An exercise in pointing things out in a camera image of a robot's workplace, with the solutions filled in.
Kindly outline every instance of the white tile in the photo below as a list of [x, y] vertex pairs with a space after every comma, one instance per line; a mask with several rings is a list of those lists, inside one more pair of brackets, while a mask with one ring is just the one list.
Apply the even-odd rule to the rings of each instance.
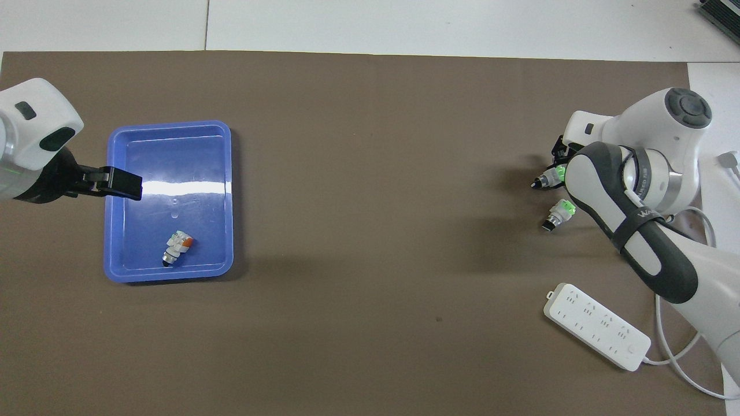
[[0, 51], [199, 50], [208, 0], [0, 0]]
[[740, 61], [685, 0], [211, 0], [209, 50]]
[[[740, 64], [689, 64], [691, 89], [712, 108], [712, 124], [702, 139], [699, 174], [704, 211], [714, 225], [717, 247], [740, 254], [740, 180], [719, 166], [717, 155], [740, 150]], [[737, 395], [740, 389], [724, 373], [724, 390]], [[727, 414], [740, 416], [740, 400], [727, 402]]]

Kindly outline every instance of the brown table surface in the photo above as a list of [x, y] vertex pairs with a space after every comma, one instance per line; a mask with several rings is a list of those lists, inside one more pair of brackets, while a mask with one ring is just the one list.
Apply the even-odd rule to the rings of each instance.
[[[565, 281], [654, 338], [651, 293], [593, 221], [547, 235], [565, 191], [529, 184], [574, 110], [687, 87], [685, 64], [5, 54], [1, 88], [36, 76], [84, 119], [81, 164], [105, 164], [116, 127], [227, 123], [235, 262], [209, 281], [115, 284], [102, 199], [0, 204], [0, 414], [724, 413], [667, 366], [622, 371], [542, 314]], [[667, 310], [678, 349], [692, 333]], [[721, 389], [705, 344], [684, 361]]]

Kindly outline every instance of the power outlet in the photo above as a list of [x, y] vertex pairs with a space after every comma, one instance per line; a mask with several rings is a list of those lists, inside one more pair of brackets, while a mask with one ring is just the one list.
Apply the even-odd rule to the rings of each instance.
[[545, 316], [617, 366], [635, 371], [650, 348], [650, 338], [572, 284], [548, 293]]

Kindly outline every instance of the blue tray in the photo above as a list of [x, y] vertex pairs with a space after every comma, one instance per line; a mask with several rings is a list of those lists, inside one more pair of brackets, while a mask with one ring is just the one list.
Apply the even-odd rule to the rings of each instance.
[[[220, 121], [121, 127], [108, 164], [143, 178], [141, 201], [105, 197], [103, 268], [119, 283], [219, 276], [234, 261], [231, 132]], [[195, 242], [171, 267], [167, 239]]]

